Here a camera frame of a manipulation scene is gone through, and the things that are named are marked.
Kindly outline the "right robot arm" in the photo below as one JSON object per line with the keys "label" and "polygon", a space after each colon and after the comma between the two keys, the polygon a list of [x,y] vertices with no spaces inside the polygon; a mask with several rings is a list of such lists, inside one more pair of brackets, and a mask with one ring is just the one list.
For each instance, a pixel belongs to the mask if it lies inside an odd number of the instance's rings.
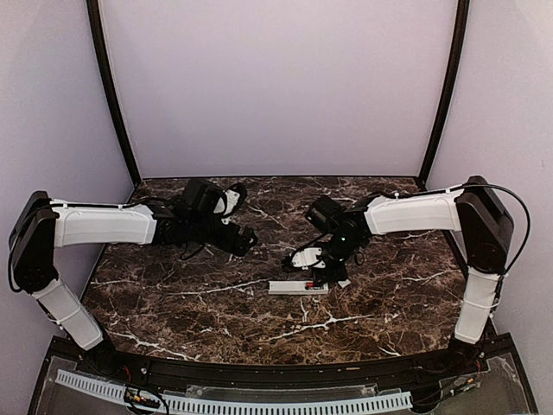
{"label": "right robot arm", "polygon": [[461,374],[474,361],[474,349],[500,297],[503,281],[517,260],[509,254],[514,220],[496,195],[502,188],[481,176],[440,190],[393,195],[375,192],[344,207],[328,196],[317,199],[307,220],[326,242],[314,240],[294,251],[290,263],[310,269],[316,284],[347,278],[345,263],[371,237],[410,231],[458,232],[466,251],[467,282],[454,328],[459,341],[441,357],[450,375]]}

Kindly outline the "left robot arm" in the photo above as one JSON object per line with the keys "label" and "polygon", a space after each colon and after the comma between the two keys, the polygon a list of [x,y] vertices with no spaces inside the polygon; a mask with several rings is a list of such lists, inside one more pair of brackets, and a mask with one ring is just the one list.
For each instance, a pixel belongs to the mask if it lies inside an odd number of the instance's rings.
{"label": "left robot arm", "polygon": [[104,377],[122,369],[108,336],[54,266],[54,250],[84,244],[211,245],[243,257],[257,244],[249,227],[231,221],[247,196],[245,185],[230,188],[202,178],[188,181],[170,199],[143,198],[128,204],[80,203],[52,199],[35,191],[9,237],[10,288],[24,291],[54,318],[78,347],[89,351],[89,364]]}

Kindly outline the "white battery cover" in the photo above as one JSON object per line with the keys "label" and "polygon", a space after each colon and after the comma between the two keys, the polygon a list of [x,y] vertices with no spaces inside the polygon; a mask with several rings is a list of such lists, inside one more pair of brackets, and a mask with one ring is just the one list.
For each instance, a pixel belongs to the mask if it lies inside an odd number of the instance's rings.
{"label": "white battery cover", "polygon": [[346,279],[346,280],[343,280],[343,281],[339,281],[338,285],[341,288],[346,288],[350,283],[351,283],[351,281],[349,279]]}

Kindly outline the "white remote control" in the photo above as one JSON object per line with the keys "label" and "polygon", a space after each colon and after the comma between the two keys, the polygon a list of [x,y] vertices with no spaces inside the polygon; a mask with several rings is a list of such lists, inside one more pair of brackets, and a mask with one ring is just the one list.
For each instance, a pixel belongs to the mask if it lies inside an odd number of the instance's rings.
{"label": "white remote control", "polygon": [[306,283],[313,283],[313,281],[270,281],[268,293],[274,296],[308,296],[328,294],[328,284],[324,284],[322,287],[306,289]]}

